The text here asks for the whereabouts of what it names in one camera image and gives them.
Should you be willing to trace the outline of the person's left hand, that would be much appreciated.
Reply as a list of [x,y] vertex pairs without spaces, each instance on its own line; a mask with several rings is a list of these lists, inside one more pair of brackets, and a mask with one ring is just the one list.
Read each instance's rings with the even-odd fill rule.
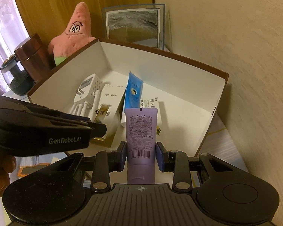
[[16,158],[0,150],[0,197],[10,184],[9,174],[17,167]]

